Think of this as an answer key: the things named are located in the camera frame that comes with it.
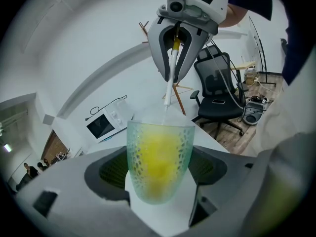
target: person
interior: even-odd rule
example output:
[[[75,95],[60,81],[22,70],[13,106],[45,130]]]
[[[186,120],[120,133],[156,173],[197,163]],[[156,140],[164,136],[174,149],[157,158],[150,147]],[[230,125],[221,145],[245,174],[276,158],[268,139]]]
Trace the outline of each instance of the person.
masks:
[[[49,163],[48,163],[48,160],[46,158],[44,158],[44,163],[46,164],[47,167],[49,167]]]
[[[43,166],[43,164],[41,162],[38,163],[38,167],[41,171],[45,171],[46,169],[48,169],[48,167]]]
[[[24,167],[26,168],[27,173],[31,178],[35,178],[39,175],[39,172],[36,170],[36,168],[34,168],[33,166],[28,166],[26,162],[24,163]]]
[[[283,78],[290,85],[302,69],[316,41],[315,32],[306,31],[306,8],[313,8],[313,0],[281,0],[288,19],[287,55],[282,70]],[[238,24],[251,10],[271,20],[272,0],[228,0],[226,19],[219,27]]]
[[[288,19],[286,29],[288,44],[282,70],[283,92],[262,115],[256,127],[256,134],[242,153],[244,156],[256,157],[261,151],[274,148],[294,134],[313,130],[313,122],[309,121],[313,115],[309,112],[310,108],[305,107],[311,107],[315,102],[314,90],[310,90],[313,86],[310,79],[316,72],[312,69],[315,59],[312,49],[316,42],[316,35],[314,32],[306,31],[306,14],[304,13],[306,8],[314,7],[313,0],[281,1]],[[272,0],[229,0],[227,17],[219,27],[238,24],[248,10],[271,20],[272,7]]]

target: ceiling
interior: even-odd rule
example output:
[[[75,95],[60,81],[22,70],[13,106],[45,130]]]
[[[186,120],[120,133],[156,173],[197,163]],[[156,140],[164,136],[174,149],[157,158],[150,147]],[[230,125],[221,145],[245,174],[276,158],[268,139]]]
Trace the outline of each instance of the ceiling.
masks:
[[[21,10],[27,22],[21,33],[23,53],[38,55],[61,24],[94,0],[30,0]]]
[[[26,138],[27,104],[22,103],[0,111],[2,123],[1,146],[9,144],[11,147],[20,145]]]

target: wooden floor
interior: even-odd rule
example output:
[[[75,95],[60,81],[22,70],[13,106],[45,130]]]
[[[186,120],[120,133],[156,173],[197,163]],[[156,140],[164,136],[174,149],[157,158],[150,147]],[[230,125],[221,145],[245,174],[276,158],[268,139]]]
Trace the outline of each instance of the wooden floor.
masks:
[[[260,81],[265,81],[265,76],[260,75]],[[258,83],[249,87],[249,91],[245,93],[246,98],[251,96],[259,96],[260,94],[264,95],[271,100],[275,100],[278,94],[281,92],[283,78],[282,76],[275,76],[275,75],[268,75],[268,82],[275,82],[276,87],[270,84],[263,84],[263,86],[267,89],[270,89],[274,92],[268,91],[260,86]],[[240,126],[243,129],[244,135],[239,135],[239,130],[228,126],[226,124],[222,124],[220,132],[217,136],[217,141],[226,148],[230,153],[240,155],[245,150],[246,146],[252,139],[252,137],[256,133],[256,126],[255,125],[248,125],[244,121],[240,123],[237,121],[238,119],[231,119],[230,121],[235,123],[236,125]],[[205,119],[200,119],[196,122],[205,121]],[[217,123],[213,124],[206,124],[203,127],[203,130],[206,131],[210,136],[215,136]]]

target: black cable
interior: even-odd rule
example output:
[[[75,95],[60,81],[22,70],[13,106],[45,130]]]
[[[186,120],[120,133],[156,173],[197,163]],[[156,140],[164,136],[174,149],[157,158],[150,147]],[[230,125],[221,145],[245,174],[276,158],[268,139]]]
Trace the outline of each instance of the black cable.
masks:
[[[213,40],[211,40],[211,42],[212,42],[212,44],[219,50],[220,54],[221,54],[222,57],[223,57],[223,52],[219,49],[219,47],[215,44],[215,42],[214,42]],[[235,76],[235,74],[234,74],[234,72],[233,72],[233,70],[232,70],[232,68],[231,68],[231,65],[228,64],[228,62],[224,59],[224,57],[223,57],[223,60],[226,62],[227,66],[231,69],[231,71],[232,71],[232,73],[233,73],[233,75],[234,75],[234,77],[235,77],[235,79],[236,79],[236,82],[238,83],[237,77]],[[237,71],[237,69],[236,69],[234,63],[233,63],[232,60],[231,60],[231,58],[229,58],[229,60],[230,60],[230,62],[232,63],[232,65],[234,66],[235,70]],[[242,91],[242,93],[243,93],[243,99],[244,99],[244,107],[243,107],[242,118],[241,118],[240,121],[237,120],[237,122],[240,123],[240,122],[243,120],[244,115],[245,115],[245,113],[246,113],[246,109],[245,109],[245,107],[246,107],[246,96],[245,96],[245,92],[243,91],[243,89],[240,88],[239,83],[238,83],[238,85],[237,85],[237,88],[238,88],[239,91],[240,91],[240,90]]]
[[[246,114],[246,110],[247,110],[247,109],[257,109],[258,111],[254,111],[254,112],[252,112],[252,113]],[[266,111],[266,110],[259,109],[259,108],[255,108],[255,107],[246,107],[246,110],[244,111],[243,115],[240,116],[241,119],[239,120],[240,117],[237,119],[237,122],[240,123],[240,122],[243,120],[243,118],[244,118],[245,116],[249,116],[249,115],[253,115],[253,114],[255,114],[255,113],[260,113],[260,112],[265,112],[265,111]]]
[[[123,97],[119,97],[117,99],[114,99],[111,103],[113,103],[114,101],[118,100],[118,99],[126,99],[127,98],[127,95],[123,96]],[[107,104],[106,106],[102,107],[102,108],[99,108],[99,106],[96,106],[96,107],[93,107],[91,110],[90,110],[90,114],[92,115],[91,117],[88,117],[88,118],[85,118],[84,120],[85,121],[88,121],[90,118],[92,118],[94,115],[96,115],[99,111],[101,111],[102,109],[106,108],[109,104]],[[95,109],[95,108],[98,108],[98,111],[96,113],[92,113],[92,110]]]

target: person's arm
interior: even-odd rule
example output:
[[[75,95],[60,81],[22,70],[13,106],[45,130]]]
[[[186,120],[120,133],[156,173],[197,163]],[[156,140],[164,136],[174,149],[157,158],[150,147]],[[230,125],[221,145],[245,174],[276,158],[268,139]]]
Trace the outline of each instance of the person's arm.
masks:
[[[29,175],[29,177],[33,179],[33,177],[31,176],[31,172],[29,170],[27,170],[27,174]]]
[[[34,170],[36,171],[38,175],[40,175],[40,172],[36,168],[34,168]]]
[[[226,19],[219,24],[219,27],[230,27],[238,24],[244,18],[247,11],[247,9],[229,3],[227,6]]]

